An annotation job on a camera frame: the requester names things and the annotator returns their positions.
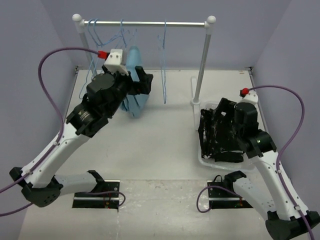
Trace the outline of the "black white-patterned trousers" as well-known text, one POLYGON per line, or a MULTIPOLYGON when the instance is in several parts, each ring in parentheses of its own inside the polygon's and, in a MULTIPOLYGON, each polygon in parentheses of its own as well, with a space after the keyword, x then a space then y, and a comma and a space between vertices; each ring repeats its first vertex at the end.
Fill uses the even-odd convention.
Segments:
POLYGON ((233 117, 229 110, 200 110, 198 136, 202 158, 218 163, 240 164, 244 161, 244 152, 232 131, 233 117))

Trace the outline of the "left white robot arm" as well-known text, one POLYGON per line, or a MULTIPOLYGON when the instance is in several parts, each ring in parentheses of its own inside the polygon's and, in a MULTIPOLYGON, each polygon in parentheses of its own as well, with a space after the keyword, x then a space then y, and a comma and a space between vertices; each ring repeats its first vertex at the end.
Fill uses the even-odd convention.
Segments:
POLYGON ((21 193, 27 201, 43 208, 59 196, 81 193, 97 197, 108 194, 103 178, 95 171, 83 174, 58 175, 57 171, 66 160, 89 139, 93 138, 116 113, 128 95, 147 95, 151 92, 154 76, 146 73, 141 66, 133 74, 104 72, 94 77, 86 86, 86 93, 66 120, 57 137, 48 144, 41 156, 24 167, 14 167, 9 172, 19 182, 21 193))

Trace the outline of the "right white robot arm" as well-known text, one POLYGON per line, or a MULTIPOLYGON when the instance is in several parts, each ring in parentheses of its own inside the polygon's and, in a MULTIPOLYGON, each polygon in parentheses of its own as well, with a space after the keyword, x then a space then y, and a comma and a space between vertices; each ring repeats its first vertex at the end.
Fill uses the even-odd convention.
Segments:
POLYGON ((224 193, 244 198, 262 216, 274 240, 293 239, 318 225, 320 215, 303 203, 277 162, 279 154, 272 137, 259 128, 255 105, 222 98, 216 112, 225 112, 226 117, 231 118, 231 133, 261 174, 271 197, 267 198, 240 170, 225 175, 224 193))

